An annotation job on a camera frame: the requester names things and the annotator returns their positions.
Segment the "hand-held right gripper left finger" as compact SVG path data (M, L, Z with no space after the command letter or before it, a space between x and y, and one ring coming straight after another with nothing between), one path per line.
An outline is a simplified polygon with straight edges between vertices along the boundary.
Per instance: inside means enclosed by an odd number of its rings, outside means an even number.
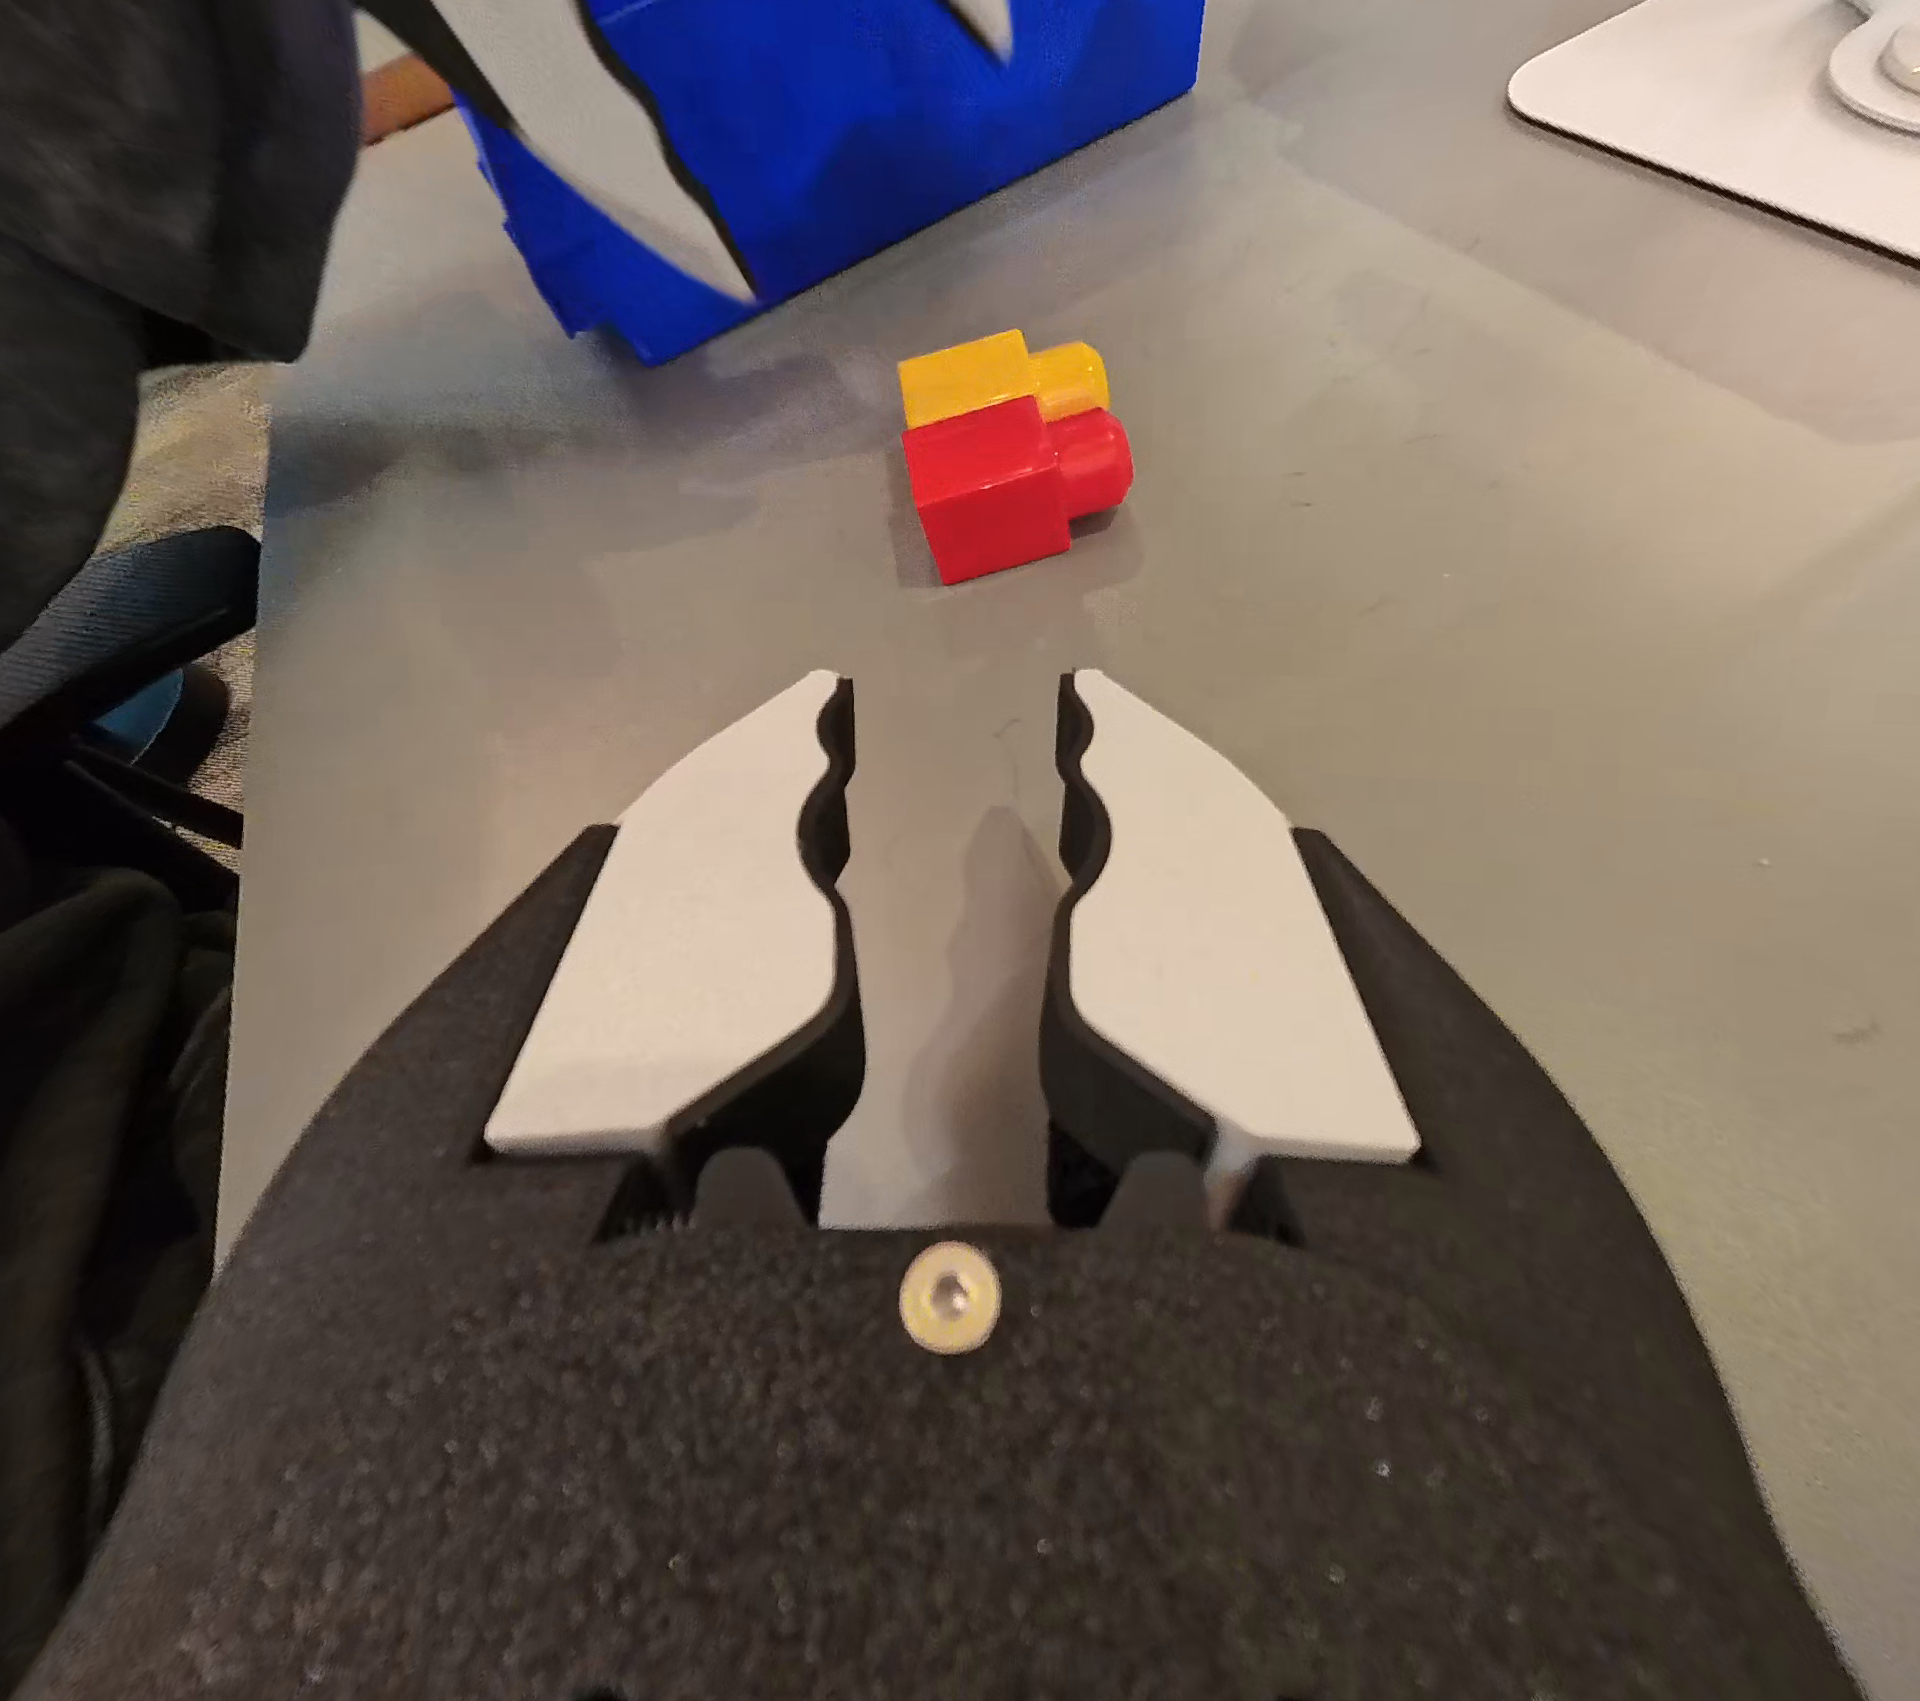
M855 685L815 669L686 755L610 848L482 1128L502 1160L628 1160L677 1208L763 1153L823 1218L866 1089Z

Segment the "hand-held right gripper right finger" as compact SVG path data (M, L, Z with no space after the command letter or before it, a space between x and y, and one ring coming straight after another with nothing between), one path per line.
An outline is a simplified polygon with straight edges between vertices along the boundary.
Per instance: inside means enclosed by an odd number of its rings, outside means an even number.
M1285 808L1098 669L1055 698L1044 1208L1095 1228L1147 1157L1225 1223L1270 1160L1400 1171L1421 1137Z

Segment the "blue divided plastic bin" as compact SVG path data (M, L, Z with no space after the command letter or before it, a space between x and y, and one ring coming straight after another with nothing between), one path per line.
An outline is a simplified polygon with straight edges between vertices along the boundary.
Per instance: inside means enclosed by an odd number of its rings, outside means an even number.
M1173 100L1205 0L589 0L769 305Z

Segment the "red tall toy block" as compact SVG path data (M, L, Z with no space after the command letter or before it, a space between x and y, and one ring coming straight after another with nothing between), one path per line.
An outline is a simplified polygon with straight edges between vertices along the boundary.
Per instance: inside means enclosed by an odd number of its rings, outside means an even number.
M900 452L947 585L1064 555L1072 526L1113 511L1134 485L1134 449L1113 413L1049 419L1037 395L912 425Z

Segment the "yellow toy block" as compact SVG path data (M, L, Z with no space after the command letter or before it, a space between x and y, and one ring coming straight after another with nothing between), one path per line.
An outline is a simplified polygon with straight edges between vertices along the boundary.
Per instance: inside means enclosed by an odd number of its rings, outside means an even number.
M1031 350L1023 330L906 356L897 364L897 388L906 431L1010 400L1036 400L1044 421L1111 409L1106 367L1092 344Z

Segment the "grey desk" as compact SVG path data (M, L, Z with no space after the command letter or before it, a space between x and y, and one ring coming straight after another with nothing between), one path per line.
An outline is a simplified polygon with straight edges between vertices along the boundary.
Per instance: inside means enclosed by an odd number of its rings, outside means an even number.
M1055 695L1323 830L1553 1071L1861 1684L1917 1696L1917 276L1506 112L1628 0L1209 0L1176 106L661 370L455 119L272 393L225 1246L589 823L855 683L836 1224L1044 1215ZM1083 342L1130 496L939 582L897 364Z

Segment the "black office chair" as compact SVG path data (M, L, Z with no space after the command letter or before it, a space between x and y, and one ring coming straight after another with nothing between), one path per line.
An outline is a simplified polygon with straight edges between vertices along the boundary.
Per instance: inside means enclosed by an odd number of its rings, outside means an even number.
M3 833L40 865L130 868L233 910L242 811L194 790L233 691L213 655L255 629L261 548L208 525L90 557L3 652Z

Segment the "white folding book stand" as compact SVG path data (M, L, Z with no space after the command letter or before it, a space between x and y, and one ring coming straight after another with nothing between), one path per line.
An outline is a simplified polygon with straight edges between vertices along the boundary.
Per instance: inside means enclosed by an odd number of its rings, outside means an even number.
M1519 64L1506 106L1917 263L1917 0L1644 0Z

